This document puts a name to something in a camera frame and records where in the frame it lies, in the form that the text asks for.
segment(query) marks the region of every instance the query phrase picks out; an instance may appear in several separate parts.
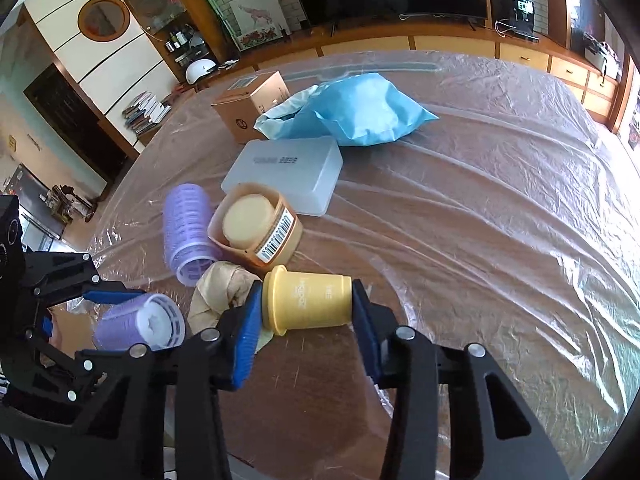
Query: yellow cup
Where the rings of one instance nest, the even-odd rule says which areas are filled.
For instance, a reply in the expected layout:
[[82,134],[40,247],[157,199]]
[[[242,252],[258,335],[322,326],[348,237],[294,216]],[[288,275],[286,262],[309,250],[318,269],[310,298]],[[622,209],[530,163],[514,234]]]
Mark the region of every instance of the yellow cup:
[[278,265],[262,286],[262,324],[277,335],[351,321],[351,277],[289,272]]

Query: blue plastic bag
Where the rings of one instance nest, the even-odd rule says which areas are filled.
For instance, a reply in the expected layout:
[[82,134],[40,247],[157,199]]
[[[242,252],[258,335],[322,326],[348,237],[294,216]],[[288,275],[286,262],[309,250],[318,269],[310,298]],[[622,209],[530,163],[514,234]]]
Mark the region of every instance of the blue plastic bag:
[[334,137],[340,146],[393,142],[437,117],[378,73],[329,81],[293,95],[261,115],[268,139]]

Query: translucent plastic box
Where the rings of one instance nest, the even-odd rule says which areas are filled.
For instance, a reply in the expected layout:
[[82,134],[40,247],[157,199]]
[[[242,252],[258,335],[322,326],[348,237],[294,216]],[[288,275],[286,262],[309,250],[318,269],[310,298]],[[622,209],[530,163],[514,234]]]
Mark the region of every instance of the translucent plastic box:
[[251,140],[221,187],[229,193],[244,182],[264,184],[282,193],[298,214],[322,216],[341,169],[342,155],[333,137]]

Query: pink horse painting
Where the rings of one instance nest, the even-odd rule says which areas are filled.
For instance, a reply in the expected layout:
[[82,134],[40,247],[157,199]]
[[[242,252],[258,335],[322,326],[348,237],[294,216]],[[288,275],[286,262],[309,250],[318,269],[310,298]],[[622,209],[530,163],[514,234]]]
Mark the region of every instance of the pink horse painting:
[[264,20],[265,25],[271,25],[271,23],[273,23],[273,19],[271,19],[271,15],[268,10],[251,9],[250,7],[244,7],[242,5],[238,5],[238,7],[252,17],[254,20],[254,27],[258,26],[259,20]]

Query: black and white striped cloth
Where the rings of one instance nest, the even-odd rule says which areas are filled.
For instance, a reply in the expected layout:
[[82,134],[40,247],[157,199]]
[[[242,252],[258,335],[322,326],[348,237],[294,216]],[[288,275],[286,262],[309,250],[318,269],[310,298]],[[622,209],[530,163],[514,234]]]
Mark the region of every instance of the black and white striped cloth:
[[[8,385],[9,381],[6,380],[4,375],[0,374],[0,400],[4,397]],[[22,468],[33,480],[42,480],[44,478],[44,474],[47,472],[49,464],[56,453],[53,448],[31,445],[1,433],[0,438],[11,454],[18,458]]]

